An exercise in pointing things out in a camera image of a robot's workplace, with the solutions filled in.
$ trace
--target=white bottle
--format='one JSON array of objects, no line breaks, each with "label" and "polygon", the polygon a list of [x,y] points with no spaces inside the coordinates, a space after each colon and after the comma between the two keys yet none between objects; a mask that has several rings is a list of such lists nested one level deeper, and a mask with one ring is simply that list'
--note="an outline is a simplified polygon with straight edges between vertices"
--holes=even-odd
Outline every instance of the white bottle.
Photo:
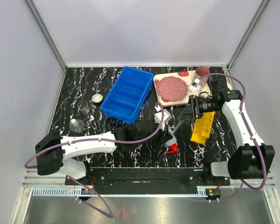
[{"label": "white bottle", "polygon": [[84,131],[84,122],[78,119],[70,120],[70,130],[76,133],[82,133]]}]

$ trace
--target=yellow toy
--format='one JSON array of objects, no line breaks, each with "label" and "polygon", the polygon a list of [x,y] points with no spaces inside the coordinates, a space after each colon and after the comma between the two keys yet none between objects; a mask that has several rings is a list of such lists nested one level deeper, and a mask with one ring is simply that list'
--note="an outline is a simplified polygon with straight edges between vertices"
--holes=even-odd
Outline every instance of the yellow toy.
[{"label": "yellow toy", "polygon": [[210,137],[215,112],[203,113],[202,118],[196,119],[191,141],[205,145],[206,139]]}]

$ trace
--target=white wall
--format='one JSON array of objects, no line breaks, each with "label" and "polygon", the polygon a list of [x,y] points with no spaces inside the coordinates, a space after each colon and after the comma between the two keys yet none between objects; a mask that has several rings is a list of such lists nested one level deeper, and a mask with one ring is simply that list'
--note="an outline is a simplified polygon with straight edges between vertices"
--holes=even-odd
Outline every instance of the white wall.
[{"label": "white wall", "polygon": [[280,195],[280,0],[269,4],[232,73],[247,88],[246,107],[256,130],[275,148],[272,174]]},{"label": "white wall", "polygon": [[62,70],[23,0],[0,1],[0,224],[43,137]]},{"label": "white wall", "polygon": [[227,64],[261,0],[33,0],[69,66]]}]

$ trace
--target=marble pattern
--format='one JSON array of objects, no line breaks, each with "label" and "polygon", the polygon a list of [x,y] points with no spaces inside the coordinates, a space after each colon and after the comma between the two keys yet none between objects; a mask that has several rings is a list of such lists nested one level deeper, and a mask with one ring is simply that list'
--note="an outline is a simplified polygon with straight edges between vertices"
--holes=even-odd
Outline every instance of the marble pattern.
[{"label": "marble pattern", "polygon": [[[60,135],[84,136],[108,132],[125,123],[105,117],[99,106],[91,103],[91,97],[100,93],[104,97],[115,83],[123,68],[69,68],[61,89],[59,100],[53,117],[51,130]],[[138,69],[161,74],[195,70],[195,67],[141,67]],[[221,67],[212,67],[211,72],[223,73]],[[77,104],[85,100],[89,102],[91,110],[88,115],[78,111]],[[137,120],[152,119],[156,102],[155,89],[152,87]],[[168,107],[172,114],[169,124],[177,124],[177,117],[184,106]],[[85,122],[85,132],[76,134],[70,131],[70,120],[81,119]],[[79,156],[76,159],[90,163],[92,167],[203,167],[205,162],[225,161],[236,149],[235,139],[231,127],[222,112],[216,112],[210,138],[206,145],[191,142],[190,136],[194,121],[184,122],[176,132],[179,152],[164,154],[168,151],[166,145],[154,146],[151,143],[139,144],[130,152],[115,151],[111,154],[95,153]]]}]

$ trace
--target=pink mug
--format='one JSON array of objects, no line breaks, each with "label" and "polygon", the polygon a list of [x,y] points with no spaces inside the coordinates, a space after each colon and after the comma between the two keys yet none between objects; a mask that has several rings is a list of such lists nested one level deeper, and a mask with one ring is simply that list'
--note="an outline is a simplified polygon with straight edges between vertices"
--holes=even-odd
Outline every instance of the pink mug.
[{"label": "pink mug", "polygon": [[[205,67],[204,67],[204,66],[201,66],[201,67],[198,67],[198,68],[196,69],[196,71],[195,71],[195,74],[194,74],[194,77],[193,77],[192,82],[194,82],[194,80],[195,80],[196,78],[200,78],[201,76],[205,76],[205,75],[208,75],[208,74],[210,74],[210,66],[205,66]],[[209,77],[205,77],[205,78],[201,79],[199,85],[202,86],[202,87],[204,87],[205,84],[206,84],[206,82],[207,82],[207,79],[208,79],[208,78],[209,78]]]}]

